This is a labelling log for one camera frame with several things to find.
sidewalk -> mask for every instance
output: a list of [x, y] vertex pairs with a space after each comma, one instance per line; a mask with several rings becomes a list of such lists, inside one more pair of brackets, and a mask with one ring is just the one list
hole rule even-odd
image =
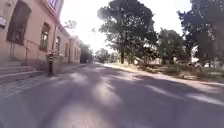
[[56, 77], [48, 77], [46, 74], [44, 74], [44, 75], [29, 78], [29, 79], [25, 79], [25, 80], [2, 84], [0, 85], [0, 100], [16, 95], [18, 93], [24, 92], [36, 86], [47, 84], [48, 82], [56, 81], [60, 77], [62, 77], [65, 73], [71, 73], [75, 69], [78, 69], [84, 66], [86, 66], [86, 64], [66, 65], [66, 66], [63, 66], [62, 68], [63, 72]]

window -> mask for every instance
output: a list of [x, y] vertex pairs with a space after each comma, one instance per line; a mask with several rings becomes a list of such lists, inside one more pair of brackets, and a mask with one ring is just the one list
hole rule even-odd
[[74, 50], [74, 59], [76, 59], [76, 56], [77, 56], [76, 52], [77, 52], [77, 50], [75, 48], [75, 50]]
[[57, 5], [58, 0], [49, 0], [49, 2], [50, 2], [50, 5], [51, 5], [53, 8], [56, 8], [56, 5]]
[[60, 42], [61, 42], [61, 38], [58, 36], [55, 41], [55, 53], [57, 55], [59, 55], [60, 53]]
[[65, 45], [65, 57], [68, 57], [68, 43]]
[[28, 5], [19, 0], [16, 4], [9, 24], [7, 33], [8, 41], [23, 45], [27, 21], [30, 13], [31, 9], [28, 7]]
[[40, 35], [40, 50], [47, 51], [47, 45], [48, 45], [48, 36], [49, 36], [50, 27], [47, 23], [44, 23], [42, 32]]

railing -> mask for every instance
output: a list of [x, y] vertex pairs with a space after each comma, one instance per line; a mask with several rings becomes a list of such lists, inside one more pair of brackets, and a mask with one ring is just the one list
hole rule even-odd
[[26, 49], [26, 56], [25, 56], [25, 65], [27, 65], [27, 61], [28, 61], [28, 52], [32, 52], [31, 49], [29, 49], [29, 46], [30, 44], [32, 44], [33, 46], [36, 46], [36, 50], [37, 50], [37, 53], [36, 53], [36, 60], [38, 62], [39, 60], [39, 52], [40, 52], [40, 45], [38, 45], [37, 43], [31, 41], [31, 40], [28, 40], [28, 39], [25, 39], [25, 42], [26, 42], [26, 45], [24, 45], [25, 49]]

building facade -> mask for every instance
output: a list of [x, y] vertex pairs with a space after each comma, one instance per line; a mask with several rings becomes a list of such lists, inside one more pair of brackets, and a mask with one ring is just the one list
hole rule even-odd
[[47, 54], [79, 62], [80, 47], [59, 21], [64, 0], [0, 0], [0, 62], [46, 69]]

wall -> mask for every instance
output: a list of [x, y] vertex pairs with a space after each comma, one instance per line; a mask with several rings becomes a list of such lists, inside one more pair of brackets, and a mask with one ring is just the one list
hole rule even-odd
[[[46, 70], [47, 69], [47, 52], [39, 50], [40, 34], [44, 23], [49, 24], [50, 32], [48, 39], [48, 51], [51, 51], [57, 36], [60, 37], [60, 54], [65, 55], [66, 43], [70, 46], [70, 59], [72, 62], [79, 62], [80, 54], [74, 53], [74, 49], [80, 51], [79, 46], [75, 43], [75, 40], [69, 42], [70, 36], [67, 31], [61, 26], [58, 19], [52, 17], [46, 6], [41, 3], [43, 0], [23, 0], [32, 9], [30, 17], [28, 19], [24, 46], [17, 45], [6, 41], [7, 31], [13, 10], [16, 6], [17, 0], [0, 0], [0, 16], [7, 19], [5, 29], [0, 29], [0, 61], [8, 58], [11, 54], [15, 58], [19, 59], [23, 63], [32, 65], [35, 68]], [[55, 12], [59, 15], [61, 10], [60, 3], [57, 5]], [[68, 62], [69, 58], [64, 58], [64, 62]]]

